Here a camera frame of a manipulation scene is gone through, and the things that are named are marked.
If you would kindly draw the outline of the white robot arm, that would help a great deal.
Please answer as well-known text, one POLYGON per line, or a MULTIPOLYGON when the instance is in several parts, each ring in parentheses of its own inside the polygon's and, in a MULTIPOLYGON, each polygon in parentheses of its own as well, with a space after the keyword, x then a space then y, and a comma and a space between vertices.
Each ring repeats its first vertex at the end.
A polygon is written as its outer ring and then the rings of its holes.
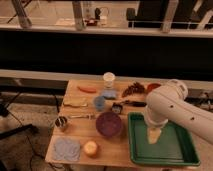
POLYGON ((172 121, 213 144, 213 113, 185 101, 188 88, 172 79, 146 96, 145 122, 149 128, 162 129, 172 121))

